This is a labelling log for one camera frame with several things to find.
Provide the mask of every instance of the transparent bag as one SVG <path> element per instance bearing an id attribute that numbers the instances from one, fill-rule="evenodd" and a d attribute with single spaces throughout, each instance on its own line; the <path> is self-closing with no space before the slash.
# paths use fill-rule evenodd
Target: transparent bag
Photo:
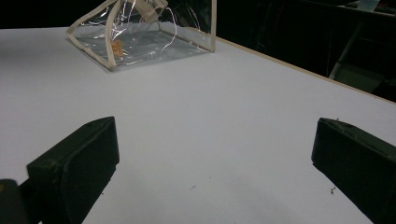
<path id="1" fill-rule="evenodd" d="M 214 52 L 216 0 L 106 0 L 66 35 L 108 69 Z"/>

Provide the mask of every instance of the white table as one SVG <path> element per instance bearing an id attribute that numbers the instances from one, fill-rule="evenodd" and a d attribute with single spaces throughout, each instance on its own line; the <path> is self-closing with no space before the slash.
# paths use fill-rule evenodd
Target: white table
<path id="1" fill-rule="evenodd" d="M 223 41 L 110 73 L 64 31 L 0 30 L 0 178 L 114 116 L 120 164 L 84 223 L 371 223 L 312 165 L 317 122 L 396 145 L 396 104 Z"/>

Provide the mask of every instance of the transparent pouch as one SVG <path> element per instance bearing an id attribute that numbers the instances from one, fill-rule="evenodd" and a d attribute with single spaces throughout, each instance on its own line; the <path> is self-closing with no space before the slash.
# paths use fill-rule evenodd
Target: transparent pouch
<path id="1" fill-rule="evenodd" d="M 214 52 L 216 0 L 106 0 L 66 35 L 108 69 Z"/>

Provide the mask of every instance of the white surface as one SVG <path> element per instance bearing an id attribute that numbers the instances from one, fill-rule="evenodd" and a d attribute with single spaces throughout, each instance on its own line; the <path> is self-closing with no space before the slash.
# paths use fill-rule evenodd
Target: white surface
<path id="1" fill-rule="evenodd" d="M 120 164 L 84 223 L 371 223 L 311 161 L 320 117 L 396 145 L 396 105 L 218 42 L 108 73 L 65 28 L 0 30 L 0 178 L 115 116 Z"/>

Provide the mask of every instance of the clear plastic bag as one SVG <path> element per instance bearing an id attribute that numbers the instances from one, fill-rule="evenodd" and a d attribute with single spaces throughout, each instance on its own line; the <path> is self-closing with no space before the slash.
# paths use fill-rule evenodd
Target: clear plastic bag
<path id="1" fill-rule="evenodd" d="M 106 0 L 66 31 L 103 66 L 215 51 L 216 0 Z"/>

